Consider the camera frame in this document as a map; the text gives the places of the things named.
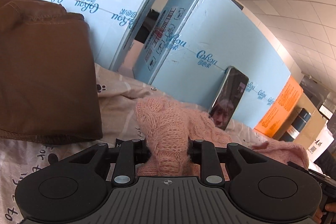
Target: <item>thermos bottle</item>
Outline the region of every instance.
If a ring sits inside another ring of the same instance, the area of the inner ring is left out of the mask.
[[[292,142],[305,127],[309,121],[311,114],[302,108],[299,115],[295,118],[283,136],[280,138],[280,141]]]

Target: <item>window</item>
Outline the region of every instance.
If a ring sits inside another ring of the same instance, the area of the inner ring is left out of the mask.
[[[319,112],[322,114],[323,119],[326,122],[328,122],[333,115],[333,113],[328,108],[326,108],[324,105],[320,106]]]

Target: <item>barcode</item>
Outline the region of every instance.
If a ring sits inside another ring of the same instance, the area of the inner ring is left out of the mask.
[[[147,54],[146,54],[146,56],[145,56],[145,61],[146,61],[146,62],[148,62],[148,60],[149,60],[149,58],[150,58],[152,52],[153,52],[152,49],[149,48],[149,50],[148,50],[148,52],[147,52]]]
[[[157,42],[161,39],[161,37],[163,36],[163,33],[165,32],[165,29],[171,19],[171,17],[173,16],[174,12],[175,12],[176,8],[172,8],[170,9],[170,12],[168,13],[166,19],[164,20],[162,26],[160,29],[158,29],[155,33],[156,37],[154,38],[153,41],[153,45],[154,47],[156,46]]]
[[[310,151],[310,153],[312,153],[312,154],[313,154],[313,153],[316,151],[316,147],[315,147],[315,146],[313,146],[312,148],[310,148],[310,149],[309,149],[309,151]]]

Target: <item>black round pad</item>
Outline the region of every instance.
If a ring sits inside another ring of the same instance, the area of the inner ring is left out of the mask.
[[[55,177],[41,183],[39,191],[46,198],[59,199],[67,198],[78,189],[78,183],[71,178]]]
[[[24,217],[67,223],[96,210],[107,193],[105,180],[86,164],[56,163],[25,177],[15,199]]]
[[[268,222],[297,222],[312,216],[322,197],[317,181],[302,171],[269,161],[244,165],[230,182],[229,195],[234,203],[247,214]]]
[[[289,198],[297,192],[294,181],[284,177],[268,177],[259,182],[259,190],[270,198]]]

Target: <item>human hand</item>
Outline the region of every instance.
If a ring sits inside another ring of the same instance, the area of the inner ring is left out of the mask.
[[[336,202],[327,204],[325,206],[325,210],[328,211],[328,212],[336,213]],[[322,216],[323,216],[323,213],[320,210],[320,208],[318,208],[317,211],[316,211],[316,213],[315,213],[315,215],[313,216],[313,220],[317,224],[320,224]]]

